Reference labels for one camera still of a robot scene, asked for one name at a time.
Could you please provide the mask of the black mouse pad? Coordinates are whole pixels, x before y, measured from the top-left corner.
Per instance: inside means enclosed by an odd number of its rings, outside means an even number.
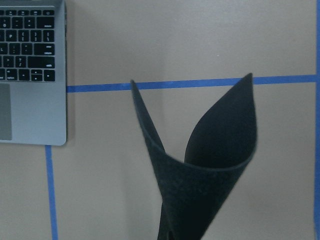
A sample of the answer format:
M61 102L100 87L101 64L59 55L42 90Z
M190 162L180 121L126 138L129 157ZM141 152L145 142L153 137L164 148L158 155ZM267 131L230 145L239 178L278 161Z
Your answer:
M183 161L165 151L135 82L131 93L162 198L160 240L199 240L253 158L257 118L251 73L199 120Z

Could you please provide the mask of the grey laptop with black keyboard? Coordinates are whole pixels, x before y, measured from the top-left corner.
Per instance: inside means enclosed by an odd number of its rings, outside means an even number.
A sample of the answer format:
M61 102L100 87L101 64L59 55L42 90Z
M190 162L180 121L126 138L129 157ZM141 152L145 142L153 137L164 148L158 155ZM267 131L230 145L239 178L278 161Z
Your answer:
M0 3L0 140L67 141L66 3Z

